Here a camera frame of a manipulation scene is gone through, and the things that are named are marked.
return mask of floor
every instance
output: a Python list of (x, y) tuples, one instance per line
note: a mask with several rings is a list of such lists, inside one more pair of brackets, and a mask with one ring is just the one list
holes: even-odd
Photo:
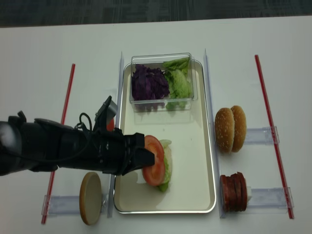
[(0, 0), (0, 27), (312, 14), (312, 0)]

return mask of shredded red cabbage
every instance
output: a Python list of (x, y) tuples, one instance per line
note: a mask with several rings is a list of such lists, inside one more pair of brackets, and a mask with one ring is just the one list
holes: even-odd
[(132, 97), (138, 100), (162, 99), (169, 95), (169, 84), (160, 68), (136, 64), (131, 80)]

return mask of stack of sausage slices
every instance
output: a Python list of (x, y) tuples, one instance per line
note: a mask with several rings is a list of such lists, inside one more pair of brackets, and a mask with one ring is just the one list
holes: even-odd
[(248, 202), (246, 180), (241, 172), (231, 176), (220, 176), (223, 197), (223, 210), (245, 211)]

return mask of sesame seed bun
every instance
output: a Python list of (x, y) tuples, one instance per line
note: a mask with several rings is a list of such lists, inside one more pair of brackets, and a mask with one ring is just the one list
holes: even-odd
[(246, 116), (240, 106), (233, 106), (231, 110), (235, 121), (234, 143), (232, 152), (238, 152), (243, 147), (247, 133)]
[(234, 143), (234, 116), (230, 108), (221, 108), (215, 115), (216, 143), (223, 153), (230, 153)]

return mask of red stick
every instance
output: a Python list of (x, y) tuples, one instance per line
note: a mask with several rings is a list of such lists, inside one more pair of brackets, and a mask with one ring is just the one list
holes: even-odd
[[(76, 66), (75, 64), (72, 65), (72, 70), (70, 72), (70, 77), (69, 77), (68, 86), (67, 86), (67, 93), (66, 93), (66, 98), (65, 98), (64, 108), (63, 108), (61, 124), (65, 123), (67, 106), (68, 106), (68, 101), (69, 101), (69, 95), (70, 95), (70, 91), (72, 89), (72, 84), (73, 84), (73, 79), (74, 79), (75, 66)], [(50, 196), (52, 193), (54, 175), (55, 175), (55, 172), (51, 172), (48, 191), (47, 191), (47, 200), (46, 200), (46, 204), (45, 204), (46, 207), (48, 207), (49, 202), (50, 202)], [(47, 212), (48, 212), (48, 209), (45, 209), (45, 213), (42, 215), (41, 224), (45, 224), (45, 222), (47, 220)]]
[[(267, 109), (267, 114), (268, 114), (268, 118), (269, 118), (270, 127), (271, 127), (271, 129), (273, 129), (274, 128), (274, 123), (273, 123), (273, 118), (272, 118), (271, 109), (270, 109), (270, 105), (269, 105), (269, 99), (268, 99), (267, 91), (266, 91), (265, 84), (264, 84), (264, 79), (263, 79), (263, 74), (262, 74), (262, 70), (261, 70), (259, 56), (255, 55), (254, 58), (255, 58), (255, 62), (257, 64), (257, 69), (258, 69), (258, 73), (259, 73), (259, 79), (260, 79), (260, 83), (261, 83), (261, 88), (262, 88), (263, 98), (264, 98), (264, 102), (265, 102), (265, 107)], [(274, 132), (272, 132), (272, 137), (273, 137), (274, 141), (276, 141), (276, 136), (275, 136)], [(275, 148), (275, 153), (276, 153), (279, 173), (280, 173), (281, 179), (282, 179), (282, 184), (283, 184), (283, 187), (287, 189), (288, 186), (287, 186), (287, 182), (286, 182), (286, 176), (285, 176), (285, 173), (284, 173), (281, 153), (279, 151), (279, 146), (278, 146), (277, 143), (274, 144), (274, 148)], [(285, 198), (286, 198), (286, 202), (287, 202), (287, 206), (288, 206), (289, 218), (290, 219), (294, 219), (293, 208), (289, 205), (290, 204), (290, 199), (288, 197), (288, 193), (286, 192), (286, 190), (285, 190)]]

